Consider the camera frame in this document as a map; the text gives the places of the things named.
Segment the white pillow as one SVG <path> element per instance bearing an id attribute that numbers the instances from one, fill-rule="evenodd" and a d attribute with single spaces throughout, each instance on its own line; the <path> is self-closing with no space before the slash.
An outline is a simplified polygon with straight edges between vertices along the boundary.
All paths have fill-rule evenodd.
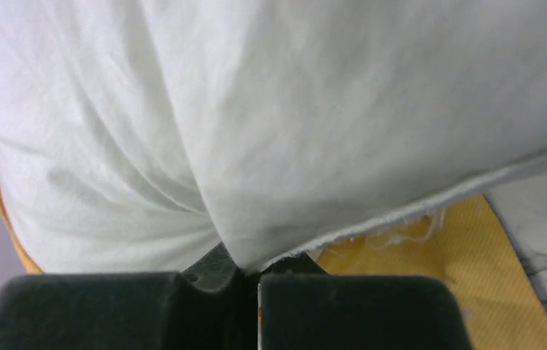
<path id="1" fill-rule="evenodd" d="M 47 273 L 271 263 L 547 170 L 547 1 L 0 1 Z"/>

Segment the blue yellow Mickey pillowcase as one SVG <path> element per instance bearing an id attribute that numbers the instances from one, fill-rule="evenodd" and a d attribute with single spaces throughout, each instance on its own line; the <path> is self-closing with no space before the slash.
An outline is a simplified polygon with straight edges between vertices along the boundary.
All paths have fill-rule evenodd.
<path id="1" fill-rule="evenodd" d="M 46 274 L 17 238 L 12 242 L 26 275 Z M 183 272 L 218 245 L 215 234 L 189 245 L 182 251 L 185 263 L 179 269 L 157 265 L 108 273 Z M 256 349 L 262 349 L 261 275 L 288 259 L 299 269 L 303 256 L 331 275 L 425 276 L 443 282 L 461 309 L 471 349 L 547 349 L 546 313 L 497 215 L 481 196 L 378 235 L 339 241 L 315 256 L 285 258 L 262 272 L 247 273 L 235 264 L 255 288 Z"/>

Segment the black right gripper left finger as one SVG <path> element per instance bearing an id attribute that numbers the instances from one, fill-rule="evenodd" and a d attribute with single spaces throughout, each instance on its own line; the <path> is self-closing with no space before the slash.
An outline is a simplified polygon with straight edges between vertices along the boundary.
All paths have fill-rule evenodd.
<path id="1" fill-rule="evenodd" d="M 255 288 L 222 245 L 183 272 L 36 274 L 0 288 L 0 349 L 256 349 Z"/>

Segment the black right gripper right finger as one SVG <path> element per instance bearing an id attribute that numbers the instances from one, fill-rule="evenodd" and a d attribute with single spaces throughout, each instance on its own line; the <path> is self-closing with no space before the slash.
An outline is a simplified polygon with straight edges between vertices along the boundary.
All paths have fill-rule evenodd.
<path id="1" fill-rule="evenodd" d="M 309 257 L 260 277 L 262 349 L 471 349 L 448 287 L 425 276 L 337 276 Z"/>

